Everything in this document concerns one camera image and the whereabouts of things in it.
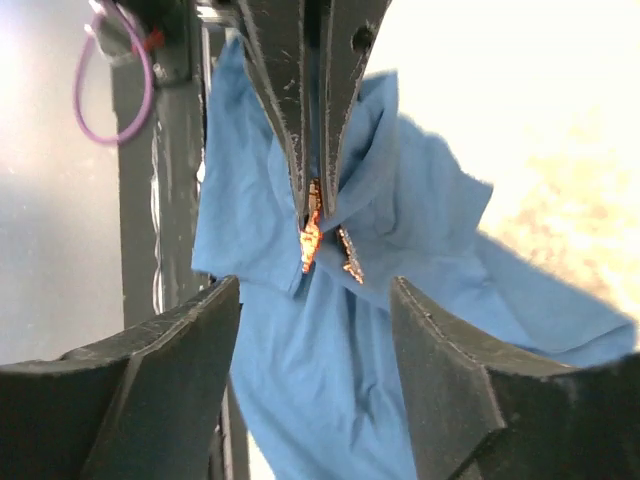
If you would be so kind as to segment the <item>blue t-shirt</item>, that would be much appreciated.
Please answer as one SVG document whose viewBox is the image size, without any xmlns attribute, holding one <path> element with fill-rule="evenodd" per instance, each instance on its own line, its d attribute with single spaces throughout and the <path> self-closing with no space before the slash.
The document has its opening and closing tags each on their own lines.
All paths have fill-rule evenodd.
<svg viewBox="0 0 640 480">
<path fill-rule="evenodd" d="M 286 162 L 256 97 L 240 39 L 213 72 L 196 271 L 240 282 L 231 366 L 248 430 L 279 479 L 412 479 L 389 287 L 407 278 L 486 333 L 558 362 L 630 353 L 633 321 L 480 234 L 491 187 L 439 136 L 398 111 L 393 73 L 361 86 L 347 130 L 335 222 L 301 267 Z"/>
</svg>

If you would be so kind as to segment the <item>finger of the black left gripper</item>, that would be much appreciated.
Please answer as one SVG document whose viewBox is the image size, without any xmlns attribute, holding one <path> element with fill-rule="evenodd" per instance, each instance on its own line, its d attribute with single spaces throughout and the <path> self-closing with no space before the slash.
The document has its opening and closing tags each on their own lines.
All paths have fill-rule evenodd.
<svg viewBox="0 0 640 480">
<path fill-rule="evenodd" d="M 303 1 L 239 1 L 249 74 L 287 161 L 296 219 L 309 213 L 309 51 Z"/>
<path fill-rule="evenodd" d="M 337 208 L 346 127 L 388 0 L 320 3 L 319 170 L 325 218 Z"/>
</svg>

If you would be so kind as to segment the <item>orange leaf brooch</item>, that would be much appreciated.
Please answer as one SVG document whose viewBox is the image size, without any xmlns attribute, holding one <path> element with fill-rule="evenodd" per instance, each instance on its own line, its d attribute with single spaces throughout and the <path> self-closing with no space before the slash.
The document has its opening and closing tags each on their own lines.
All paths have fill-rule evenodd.
<svg viewBox="0 0 640 480">
<path fill-rule="evenodd" d="M 310 272 L 316 253 L 320 247 L 323 234 L 318 222 L 321 216 L 322 200 L 319 180 L 314 178 L 309 190 L 309 217 L 304 229 L 300 232 L 299 241 L 301 247 L 302 272 Z"/>
</svg>

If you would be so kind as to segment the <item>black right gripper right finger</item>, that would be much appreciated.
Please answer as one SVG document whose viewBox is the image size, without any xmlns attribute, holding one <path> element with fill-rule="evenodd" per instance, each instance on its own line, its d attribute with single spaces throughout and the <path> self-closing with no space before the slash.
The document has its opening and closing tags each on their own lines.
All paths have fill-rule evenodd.
<svg viewBox="0 0 640 480">
<path fill-rule="evenodd" d="M 574 368 L 391 290 L 398 372 L 422 480 L 635 479 L 639 357 Z"/>
</svg>

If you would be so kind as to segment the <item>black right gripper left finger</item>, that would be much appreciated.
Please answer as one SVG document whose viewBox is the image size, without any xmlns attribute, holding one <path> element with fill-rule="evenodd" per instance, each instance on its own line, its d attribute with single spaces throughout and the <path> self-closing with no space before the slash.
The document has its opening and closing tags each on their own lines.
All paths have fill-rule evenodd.
<svg viewBox="0 0 640 480">
<path fill-rule="evenodd" d="M 204 479 L 239 326 L 239 283 L 52 361 L 1 369 L 5 479 Z"/>
</svg>

